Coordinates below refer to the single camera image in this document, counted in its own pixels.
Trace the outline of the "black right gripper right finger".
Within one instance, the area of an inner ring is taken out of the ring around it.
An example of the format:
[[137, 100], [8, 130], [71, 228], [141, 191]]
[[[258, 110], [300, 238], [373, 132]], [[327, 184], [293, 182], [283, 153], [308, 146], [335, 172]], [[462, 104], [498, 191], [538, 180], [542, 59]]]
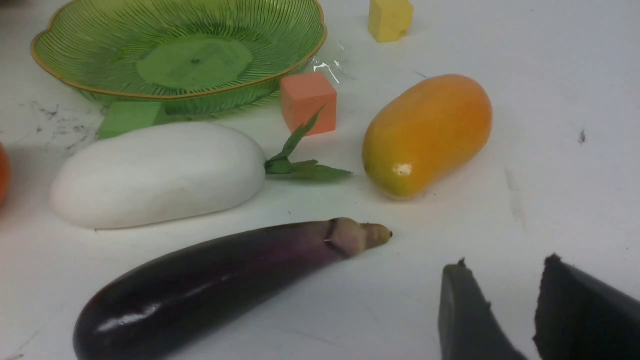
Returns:
[[553, 254], [544, 261], [534, 343], [543, 360], [637, 360], [640, 303]]

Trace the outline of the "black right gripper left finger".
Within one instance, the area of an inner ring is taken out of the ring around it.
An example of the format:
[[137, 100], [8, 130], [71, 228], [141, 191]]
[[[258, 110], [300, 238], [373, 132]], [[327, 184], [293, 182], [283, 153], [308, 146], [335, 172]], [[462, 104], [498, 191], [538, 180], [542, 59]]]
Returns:
[[525, 360], [491, 307], [465, 259], [443, 267], [438, 312], [443, 360]]

